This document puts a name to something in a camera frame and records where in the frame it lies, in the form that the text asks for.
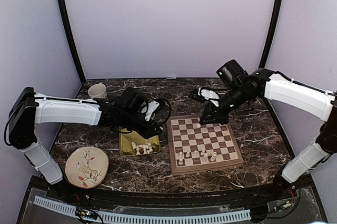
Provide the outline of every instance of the white wall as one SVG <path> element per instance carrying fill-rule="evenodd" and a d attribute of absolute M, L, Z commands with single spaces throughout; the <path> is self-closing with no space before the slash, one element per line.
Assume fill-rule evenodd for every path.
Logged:
<path fill-rule="evenodd" d="M 66 0 L 88 79 L 208 77 L 259 64 L 274 0 Z"/>
<path fill-rule="evenodd" d="M 80 81 L 64 34 L 57 0 L 0 0 L 0 131 L 26 86 L 74 97 Z M 36 132 L 49 148 L 59 125 Z M 0 223 L 16 223 L 33 168 L 16 149 L 0 140 Z"/>
<path fill-rule="evenodd" d="M 283 0 L 267 67 L 312 86 L 337 89 L 337 0 Z M 296 154 L 318 135 L 315 117 L 273 103 Z M 337 222 L 337 158 L 312 174 L 329 222 Z"/>

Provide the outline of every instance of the wooden chessboard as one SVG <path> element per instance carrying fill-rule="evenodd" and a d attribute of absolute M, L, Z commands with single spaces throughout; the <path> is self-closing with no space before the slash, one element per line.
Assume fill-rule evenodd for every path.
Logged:
<path fill-rule="evenodd" d="M 199 173 L 237 167 L 243 159 L 229 124 L 199 125 L 198 115 L 171 117 L 167 122 L 172 174 Z M 201 152 L 208 154 L 205 160 Z M 179 153 L 183 163 L 179 164 Z M 215 161 L 211 161 L 216 152 Z"/>

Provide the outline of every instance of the white cup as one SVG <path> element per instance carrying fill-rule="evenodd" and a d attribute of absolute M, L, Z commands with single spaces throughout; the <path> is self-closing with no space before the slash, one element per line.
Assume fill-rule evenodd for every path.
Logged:
<path fill-rule="evenodd" d="M 106 87 L 103 83 L 97 83 L 91 86 L 88 90 L 89 97 L 91 99 L 106 99 Z"/>

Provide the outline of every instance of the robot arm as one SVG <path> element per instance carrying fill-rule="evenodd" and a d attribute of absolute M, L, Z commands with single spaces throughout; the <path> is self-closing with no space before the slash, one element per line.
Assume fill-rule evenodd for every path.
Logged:
<path fill-rule="evenodd" d="M 256 97 L 265 97 L 292 105 L 325 122 L 320 135 L 291 160 L 279 176 L 275 177 L 274 184 L 281 190 L 326 157 L 337 152 L 336 93 L 319 90 L 289 79 L 281 72 L 267 69 L 258 69 L 248 75 L 235 60 L 223 65 L 217 74 L 229 88 L 225 95 L 213 98 L 216 93 L 212 90 L 206 92 L 205 88 L 191 91 L 191 98 L 199 102 L 207 101 L 200 117 L 200 124 L 227 124 L 231 111 Z"/>
<path fill-rule="evenodd" d="M 163 122 L 158 123 L 152 117 L 165 103 L 170 107 L 164 99 L 150 102 L 149 97 L 133 88 L 127 88 L 112 100 L 77 100 L 36 94 L 33 88 L 27 87 L 9 113 L 6 125 L 9 143 L 6 144 L 23 152 L 48 183 L 57 184 L 63 180 L 63 173 L 35 135 L 35 124 L 80 123 L 109 126 L 112 130 L 121 126 L 148 139 L 162 132 Z"/>

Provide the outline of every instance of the brown marble surface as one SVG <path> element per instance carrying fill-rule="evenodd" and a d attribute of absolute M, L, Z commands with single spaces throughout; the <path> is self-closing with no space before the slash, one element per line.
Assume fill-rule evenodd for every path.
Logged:
<path fill-rule="evenodd" d="M 120 95 L 128 86 L 139 88 L 156 98 L 166 98 L 171 102 L 172 116 L 201 113 L 203 104 L 188 97 L 191 89 L 199 86 L 224 87 L 220 79 L 90 80 L 85 83 L 78 98 L 88 98 L 88 88 L 99 82 L 107 86 L 109 98 Z M 110 159 L 110 166 L 106 178 L 98 188 L 107 190 L 191 193 L 271 183 L 273 176 L 290 160 L 290 156 L 263 101 L 257 99 L 232 112 L 230 125 L 244 160 L 244 164 L 237 168 L 172 176 L 166 126 L 160 135 L 160 153 L 121 157 L 117 133 L 108 128 L 65 124 L 51 155 L 64 168 L 70 154 L 80 147 L 95 146 L 104 150 Z"/>

